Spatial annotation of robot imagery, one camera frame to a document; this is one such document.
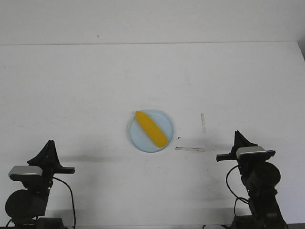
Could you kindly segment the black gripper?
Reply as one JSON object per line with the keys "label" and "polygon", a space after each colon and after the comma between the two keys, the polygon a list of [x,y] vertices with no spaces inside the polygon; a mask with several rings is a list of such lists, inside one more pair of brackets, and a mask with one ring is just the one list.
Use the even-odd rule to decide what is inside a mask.
{"label": "black gripper", "polygon": [[48,163],[51,163],[54,168],[45,168],[42,172],[41,189],[48,191],[53,185],[53,177],[55,174],[74,174],[74,167],[62,167],[60,164],[56,145],[53,140],[49,140],[43,149],[32,159],[27,161],[29,166],[46,167]]}
{"label": "black gripper", "polygon": [[252,143],[249,140],[247,140],[241,132],[238,130],[235,131],[234,133],[234,145],[231,149],[231,152],[228,154],[218,154],[216,156],[216,161],[227,161],[227,160],[236,160],[238,164],[245,164],[245,163],[257,163],[257,162],[262,162],[270,159],[275,155],[275,150],[266,150],[267,153],[264,155],[248,155],[248,156],[243,156],[241,159],[237,159],[236,157],[236,151],[240,147],[255,147],[258,146],[258,144]]}

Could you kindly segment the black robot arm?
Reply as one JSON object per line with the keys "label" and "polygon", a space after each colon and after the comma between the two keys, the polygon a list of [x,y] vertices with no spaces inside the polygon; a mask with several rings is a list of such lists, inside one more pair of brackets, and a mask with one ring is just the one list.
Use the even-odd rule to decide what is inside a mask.
{"label": "black robot arm", "polygon": [[74,175],[59,175],[73,192],[72,222],[99,225],[177,225],[232,221],[234,201],[266,226],[282,218],[276,202],[279,170],[269,163],[273,150],[261,150],[239,131],[220,154],[204,151],[155,153],[113,148],[92,156],[66,156]]}
{"label": "black robot arm", "polygon": [[65,229],[61,218],[46,218],[46,208],[53,186],[53,181],[63,183],[71,195],[73,213],[72,228],[76,228],[76,212],[74,196],[71,187],[55,174],[74,174],[74,167],[64,167],[60,164],[56,145],[48,140],[42,150],[27,165],[14,166],[8,173],[12,181],[19,181],[24,189],[13,192],[7,199],[5,211],[10,217],[5,228],[13,223],[14,229]]}

